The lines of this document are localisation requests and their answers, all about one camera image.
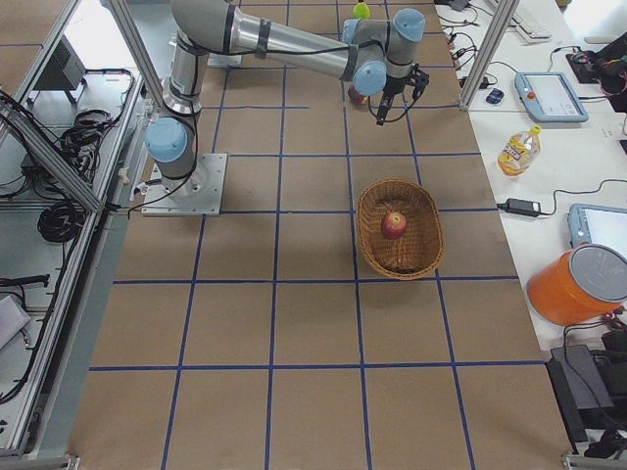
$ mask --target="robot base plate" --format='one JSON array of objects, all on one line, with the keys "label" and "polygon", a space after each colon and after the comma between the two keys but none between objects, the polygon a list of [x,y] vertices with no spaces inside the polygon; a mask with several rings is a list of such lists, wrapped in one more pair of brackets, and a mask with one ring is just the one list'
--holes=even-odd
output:
[{"label": "robot base plate", "polygon": [[[224,175],[226,173],[226,160],[226,154],[204,154],[199,156],[197,165],[202,165],[209,177],[198,191],[180,200],[174,200],[171,197],[163,198],[155,204],[143,207],[141,209],[142,213],[147,216],[219,215]],[[156,165],[153,168],[151,178],[161,178],[161,172]],[[149,186],[144,201],[145,203],[151,203],[162,198],[165,194],[167,192],[163,184]]]}]

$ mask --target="apple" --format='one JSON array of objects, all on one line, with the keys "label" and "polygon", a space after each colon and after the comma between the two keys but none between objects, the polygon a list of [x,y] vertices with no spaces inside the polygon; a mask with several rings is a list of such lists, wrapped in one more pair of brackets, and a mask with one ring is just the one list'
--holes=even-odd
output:
[{"label": "apple", "polygon": [[351,103],[353,103],[354,105],[357,106],[363,106],[368,102],[367,97],[363,96],[362,94],[360,94],[356,89],[355,86],[351,85],[349,86],[349,99],[351,100]]},{"label": "apple", "polygon": [[381,219],[381,234],[387,240],[398,240],[405,233],[408,220],[398,211],[388,212]]}]

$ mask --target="oil bottle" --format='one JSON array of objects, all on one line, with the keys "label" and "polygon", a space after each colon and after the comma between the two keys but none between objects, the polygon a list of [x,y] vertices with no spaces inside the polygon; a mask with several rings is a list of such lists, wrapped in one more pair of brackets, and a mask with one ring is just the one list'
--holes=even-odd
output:
[{"label": "oil bottle", "polygon": [[534,125],[529,130],[523,130],[512,135],[505,148],[499,155],[499,167],[507,176],[518,176],[540,154],[540,139],[538,134],[542,127]]}]

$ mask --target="woven basket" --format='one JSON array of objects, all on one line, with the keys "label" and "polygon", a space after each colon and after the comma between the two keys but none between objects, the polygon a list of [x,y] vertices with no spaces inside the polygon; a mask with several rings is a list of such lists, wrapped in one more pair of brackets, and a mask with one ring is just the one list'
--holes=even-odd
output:
[{"label": "woven basket", "polygon": [[[381,234],[381,220],[391,211],[401,212],[408,222],[398,240],[387,240]],[[409,181],[382,179],[364,189],[358,205],[358,231],[363,257],[384,276],[417,279],[442,259],[438,210],[429,193]]]}]

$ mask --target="orange bucket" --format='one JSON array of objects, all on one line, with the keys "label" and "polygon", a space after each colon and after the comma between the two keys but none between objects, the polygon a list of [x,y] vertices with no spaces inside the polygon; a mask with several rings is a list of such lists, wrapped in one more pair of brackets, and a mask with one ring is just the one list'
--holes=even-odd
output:
[{"label": "orange bucket", "polygon": [[527,294],[553,323],[580,323],[627,300],[627,259],[602,245],[581,245],[536,273]]}]

